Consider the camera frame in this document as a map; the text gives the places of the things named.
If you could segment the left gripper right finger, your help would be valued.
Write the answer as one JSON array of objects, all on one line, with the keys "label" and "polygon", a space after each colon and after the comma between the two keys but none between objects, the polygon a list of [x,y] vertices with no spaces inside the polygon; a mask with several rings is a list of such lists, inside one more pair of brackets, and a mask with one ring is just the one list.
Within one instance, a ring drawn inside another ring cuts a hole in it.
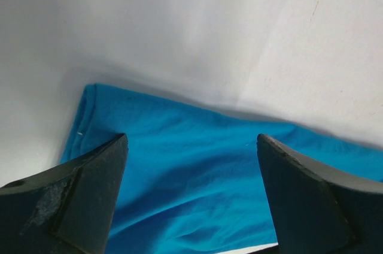
[{"label": "left gripper right finger", "polygon": [[278,244],[263,253],[382,253],[382,183],[257,137]]}]

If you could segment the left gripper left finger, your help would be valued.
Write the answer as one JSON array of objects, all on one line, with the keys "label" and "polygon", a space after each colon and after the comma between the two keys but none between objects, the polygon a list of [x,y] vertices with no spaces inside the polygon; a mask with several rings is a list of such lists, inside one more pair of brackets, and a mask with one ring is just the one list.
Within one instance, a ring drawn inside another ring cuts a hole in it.
[{"label": "left gripper left finger", "polygon": [[127,136],[1,187],[1,253],[104,253]]}]

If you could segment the blue t shirt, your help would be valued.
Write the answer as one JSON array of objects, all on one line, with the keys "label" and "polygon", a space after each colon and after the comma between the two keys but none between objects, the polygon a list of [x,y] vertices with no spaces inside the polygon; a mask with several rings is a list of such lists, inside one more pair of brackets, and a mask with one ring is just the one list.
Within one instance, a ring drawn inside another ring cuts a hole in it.
[{"label": "blue t shirt", "polygon": [[380,150],[103,84],[84,88],[62,161],[120,133],[129,153],[107,253],[220,253],[276,242],[257,159],[259,134],[382,180]]}]

